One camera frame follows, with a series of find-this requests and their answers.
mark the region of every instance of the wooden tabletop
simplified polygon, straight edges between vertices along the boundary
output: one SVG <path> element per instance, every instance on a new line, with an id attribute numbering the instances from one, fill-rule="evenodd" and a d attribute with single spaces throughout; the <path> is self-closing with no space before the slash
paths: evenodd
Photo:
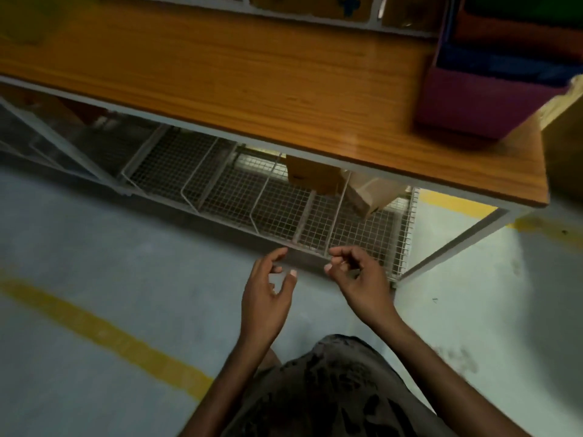
<path id="1" fill-rule="evenodd" d="M 481 150 L 414 108 L 434 43 L 142 0 L 103 0 L 0 74 L 385 171 L 544 206 L 537 119 Z M 454 146 L 445 144 L 456 142 Z"/>

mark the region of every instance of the gray floor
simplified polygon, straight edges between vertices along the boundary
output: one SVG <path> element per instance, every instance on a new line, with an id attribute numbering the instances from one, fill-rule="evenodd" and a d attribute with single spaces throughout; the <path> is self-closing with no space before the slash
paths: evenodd
<path id="1" fill-rule="evenodd" d="M 563 207 L 558 218 L 580 224 Z M 419 205 L 412 263 L 475 219 Z M 238 334 L 253 261 L 275 245 L 142 198 L 0 159 L 0 270 L 215 376 Z M 397 309 L 535 436 L 583 433 L 583 254 L 504 228 L 401 288 Z M 361 337 L 419 394 L 322 273 L 299 270 L 281 360 L 326 334 Z M 175 435 L 196 401 L 0 293 L 2 435 Z"/>

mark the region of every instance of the shelving unit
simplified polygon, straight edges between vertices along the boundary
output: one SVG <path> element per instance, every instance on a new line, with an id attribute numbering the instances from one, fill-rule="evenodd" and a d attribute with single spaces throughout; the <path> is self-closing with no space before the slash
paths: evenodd
<path id="1" fill-rule="evenodd" d="M 0 112 L 0 150 L 102 182 L 7 110 Z M 328 256 L 330 246 L 360 245 L 385 267 L 391 281 L 406 270 L 419 194 L 415 188 L 363 220 L 344 192 L 324 196 L 290 184 L 284 153 L 120 113 L 91 127 L 48 124 L 114 177 L 126 194 L 320 257 Z"/>

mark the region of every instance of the person's left hand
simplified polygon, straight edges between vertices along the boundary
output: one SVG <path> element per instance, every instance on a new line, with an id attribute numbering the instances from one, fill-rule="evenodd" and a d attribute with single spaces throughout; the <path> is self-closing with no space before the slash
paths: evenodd
<path id="1" fill-rule="evenodd" d="M 297 272 L 292 270 L 288 273 L 279 293 L 274 292 L 274 285 L 269 282 L 269 273 L 282 271 L 273 263 L 283 259 L 287 252 L 287 247 L 278 248 L 256 260 L 245 285 L 239 340 L 261 351 L 267 351 L 278 336 L 292 305 Z"/>

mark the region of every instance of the hand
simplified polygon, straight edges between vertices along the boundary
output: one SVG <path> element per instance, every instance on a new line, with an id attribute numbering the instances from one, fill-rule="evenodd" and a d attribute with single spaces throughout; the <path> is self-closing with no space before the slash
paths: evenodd
<path id="1" fill-rule="evenodd" d="M 256 260 L 243 293 L 240 341 L 264 352 L 281 331 L 292 305 L 297 272 L 288 273 L 279 293 L 274 292 L 275 286 L 269 282 L 269 273 L 281 272 L 281 267 L 273 263 L 283 259 L 287 252 L 287 247 L 278 248 Z"/>
<path id="2" fill-rule="evenodd" d="M 356 246 L 333 247 L 332 260 L 324 271 L 338 284 L 348 305 L 373 331 L 387 322 L 402 323 L 397 314 L 385 271 L 379 263 Z M 348 275 L 351 269 L 360 269 L 356 279 Z"/>

